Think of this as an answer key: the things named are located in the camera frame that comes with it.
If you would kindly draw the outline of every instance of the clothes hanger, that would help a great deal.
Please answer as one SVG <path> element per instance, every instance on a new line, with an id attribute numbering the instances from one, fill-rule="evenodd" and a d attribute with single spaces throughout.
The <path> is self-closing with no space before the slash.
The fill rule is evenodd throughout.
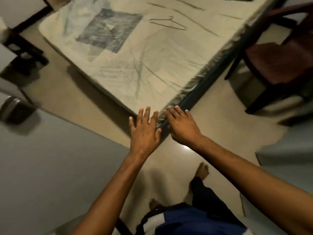
<path id="1" fill-rule="evenodd" d="M 177 23 L 176 21 L 173 21 L 173 18 L 174 18 L 174 16 L 170 16 L 169 19 L 150 19 L 149 22 L 152 23 L 152 24 L 156 24 L 156 25 L 162 25 L 162 24 L 159 24 L 159 23 L 155 23 L 153 21 L 171 21 L 171 22 L 174 22 L 175 24 L 178 24 L 179 26 L 183 27 L 183 29 L 182 28 L 172 27 L 172 26 L 167 26 L 167 25 L 162 25 L 162 26 L 173 28 L 173 29 L 177 29 L 177 30 L 186 30 L 187 29 L 186 26 L 183 26 L 183 25 Z"/>

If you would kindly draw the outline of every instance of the door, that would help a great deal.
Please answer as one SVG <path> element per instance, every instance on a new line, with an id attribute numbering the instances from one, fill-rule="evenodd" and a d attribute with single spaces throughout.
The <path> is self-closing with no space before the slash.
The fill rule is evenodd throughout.
<path id="1" fill-rule="evenodd" d="M 43 110 L 0 134 L 1 235 L 41 235 L 86 213 L 129 152 Z"/>

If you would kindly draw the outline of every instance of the white bedsheet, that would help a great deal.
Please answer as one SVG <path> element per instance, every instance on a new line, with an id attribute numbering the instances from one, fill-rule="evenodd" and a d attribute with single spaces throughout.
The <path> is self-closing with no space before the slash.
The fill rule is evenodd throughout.
<path id="1" fill-rule="evenodd" d="M 39 30 L 105 94 L 161 121 L 271 1 L 72 0 Z"/>

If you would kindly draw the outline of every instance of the chair leg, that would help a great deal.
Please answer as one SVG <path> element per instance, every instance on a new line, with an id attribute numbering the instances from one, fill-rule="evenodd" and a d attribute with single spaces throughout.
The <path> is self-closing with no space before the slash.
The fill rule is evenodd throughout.
<path id="1" fill-rule="evenodd" d="M 246 109 L 247 114 L 254 114 L 267 106 L 281 95 L 281 85 L 268 87 L 252 104 Z"/>
<path id="2" fill-rule="evenodd" d="M 237 58 L 235 59 L 233 65 L 230 67 L 229 72 L 227 74 L 227 76 L 225 77 L 225 80 L 229 79 L 230 76 L 232 75 L 232 73 L 234 72 L 234 70 L 237 68 L 237 66 L 239 65 L 240 61 L 242 60 L 242 54 L 239 54 L 237 56 Z"/>

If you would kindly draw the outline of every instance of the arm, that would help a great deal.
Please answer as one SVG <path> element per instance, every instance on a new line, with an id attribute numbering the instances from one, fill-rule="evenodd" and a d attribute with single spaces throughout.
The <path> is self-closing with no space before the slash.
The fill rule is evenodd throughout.
<path id="1" fill-rule="evenodd" d="M 165 112 L 172 138 L 200 154 L 288 234 L 313 234 L 313 196 L 203 136 L 189 111 Z"/>
<path id="2" fill-rule="evenodd" d="M 161 129 L 156 130 L 158 112 L 154 112 L 150 124 L 148 124 L 150 107 L 147 107 L 143 117 L 142 115 L 143 108 L 139 110 L 136 128 L 132 117 L 129 118 L 131 129 L 130 153 L 72 235 L 112 234 L 139 170 L 160 142 Z"/>

